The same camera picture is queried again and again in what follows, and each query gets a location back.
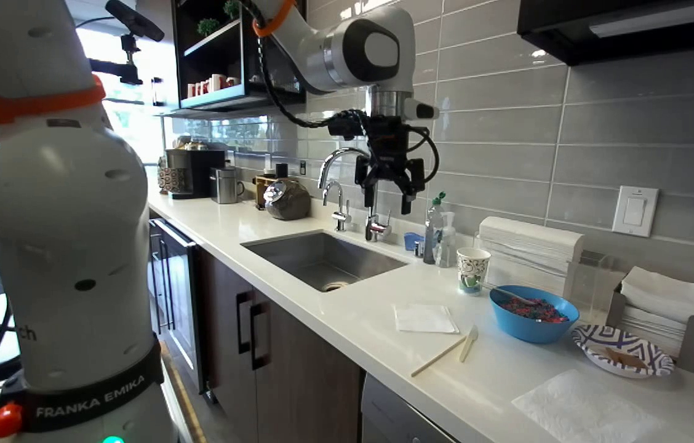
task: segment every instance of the countertop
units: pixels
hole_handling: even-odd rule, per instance
[[[620,380],[593,367],[573,345],[524,345],[498,331],[487,296],[463,296],[455,268],[425,265],[401,247],[366,244],[340,235],[328,215],[279,221],[252,203],[171,200],[151,190],[151,210],[167,217],[214,258],[315,331],[419,412],[463,443],[588,443],[666,441],[694,443],[694,375]],[[243,249],[243,242],[328,232],[344,242],[401,258],[409,265],[317,294]],[[411,377],[457,334],[398,332],[393,303],[447,305],[455,322],[478,328],[465,363],[457,349]]]

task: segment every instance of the blue bowl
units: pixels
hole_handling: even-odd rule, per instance
[[[524,317],[524,315],[518,315],[518,313],[502,308],[502,303],[511,296],[524,299],[524,300],[543,300],[559,315],[563,315],[567,322],[559,322],[559,326],[537,322],[531,317]],[[579,308],[571,305],[567,299],[559,299],[555,294],[529,289],[529,285],[498,285],[498,289],[489,291],[489,300],[493,300],[493,311],[495,311],[499,331],[505,331],[508,334],[511,334],[521,342],[531,342],[531,345],[562,342],[567,337],[567,332],[571,331],[571,326],[579,321]]]

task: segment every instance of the mug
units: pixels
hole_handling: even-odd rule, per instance
[[[457,280],[463,294],[481,294],[487,279],[489,251],[460,249],[457,254]]]

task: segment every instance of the plate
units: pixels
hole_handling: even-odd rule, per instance
[[[596,367],[619,377],[651,380],[666,377],[674,370],[671,358],[659,351],[657,345],[609,326],[579,326],[571,339]]]

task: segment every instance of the stainless steel sink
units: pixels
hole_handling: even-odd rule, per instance
[[[243,247],[321,294],[404,265],[404,260],[340,242],[324,232],[248,242]]]

